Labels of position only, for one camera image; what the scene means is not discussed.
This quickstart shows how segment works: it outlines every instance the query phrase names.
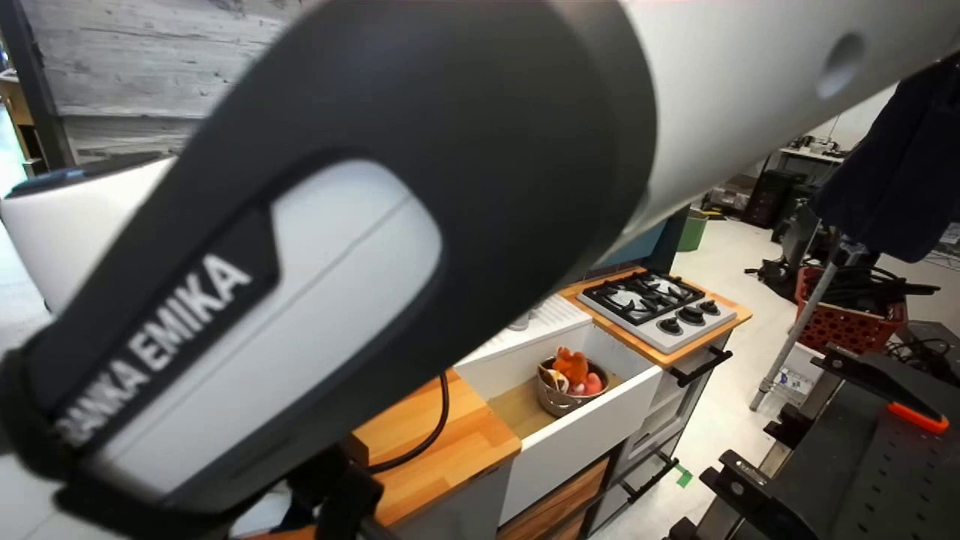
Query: bowl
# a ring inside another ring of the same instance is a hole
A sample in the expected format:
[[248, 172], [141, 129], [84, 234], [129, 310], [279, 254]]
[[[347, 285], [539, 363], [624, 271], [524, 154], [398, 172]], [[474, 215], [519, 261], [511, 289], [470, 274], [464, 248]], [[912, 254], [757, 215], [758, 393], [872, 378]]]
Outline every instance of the bowl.
[[595, 396], [573, 396], [573, 393], [557, 389], [557, 386], [552, 386], [549, 380], [542, 380], [539, 371], [549, 369], [549, 366], [552, 366], [552, 359], [542, 359], [542, 363], [538, 366], [538, 371], [535, 371], [535, 389], [538, 389], [538, 406], [539, 406], [546, 415], [552, 415], [552, 416], [564, 416], [564, 415], [569, 415], [569, 410], [595, 401], [595, 398], [603, 396], [606, 386], [609, 386], [606, 371], [603, 371], [598, 363], [590, 363], [590, 371], [599, 376], [603, 389], [595, 393]]

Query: cable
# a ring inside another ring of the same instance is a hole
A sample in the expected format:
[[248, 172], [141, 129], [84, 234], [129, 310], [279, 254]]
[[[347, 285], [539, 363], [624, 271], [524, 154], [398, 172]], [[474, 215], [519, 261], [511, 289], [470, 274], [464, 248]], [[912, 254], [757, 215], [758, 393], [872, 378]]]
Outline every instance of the cable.
[[407, 454], [394, 456], [394, 458], [377, 463], [377, 464], [370, 464], [366, 472], [370, 473], [381, 473], [381, 472], [389, 472], [389, 469], [398, 469], [398, 464], [417, 458], [420, 454], [427, 454], [440, 438], [440, 431], [448, 426], [448, 416], [450, 416], [450, 380], [448, 380], [448, 371], [440, 371], [440, 419], [437, 419], [437, 426], [417, 447], [410, 447]]

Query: orange handle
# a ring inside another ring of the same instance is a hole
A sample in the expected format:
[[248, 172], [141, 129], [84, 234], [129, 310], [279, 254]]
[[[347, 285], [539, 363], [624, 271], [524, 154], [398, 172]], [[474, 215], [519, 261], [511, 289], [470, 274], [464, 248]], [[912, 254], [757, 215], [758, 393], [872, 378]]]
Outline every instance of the orange handle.
[[904, 401], [888, 401], [888, 415], [901, 416], [904, 423], [912, 423], [924, 431], [933, 431], [933, 434], [942, 434], [950, 428], [950, 419], [947, 416], [928, 416], [916, 407], [905, 407]]

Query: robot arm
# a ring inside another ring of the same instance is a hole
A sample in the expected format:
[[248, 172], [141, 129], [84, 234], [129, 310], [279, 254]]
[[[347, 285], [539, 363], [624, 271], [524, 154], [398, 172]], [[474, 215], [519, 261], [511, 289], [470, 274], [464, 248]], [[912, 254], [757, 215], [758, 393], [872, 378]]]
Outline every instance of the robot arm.
[[229, 514], [617, 237], [950, 51], [955, 22], [950, 0], [323, 2], [5, 358], [10, 440], [82, 491]]

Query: white cabinet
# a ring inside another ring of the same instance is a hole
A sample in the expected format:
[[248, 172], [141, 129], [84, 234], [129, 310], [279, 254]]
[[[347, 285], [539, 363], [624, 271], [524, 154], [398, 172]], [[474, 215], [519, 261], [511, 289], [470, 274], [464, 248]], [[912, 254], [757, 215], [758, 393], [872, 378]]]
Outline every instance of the white cabinet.
[[[538, 407], [529, 385], [538, 363], [557, 348], [590, 358], [612, 376], [615, 386], [552, 419]], [[521, 434], [521, 454], [507, 464], [500, 524], [633, 434], [650, 410], [659, 378], [670, 378], [590, 320], [539, 332], [492, 355], [474, 355], [457, 369], [494, 410], [511, 407], [499, 415]]]

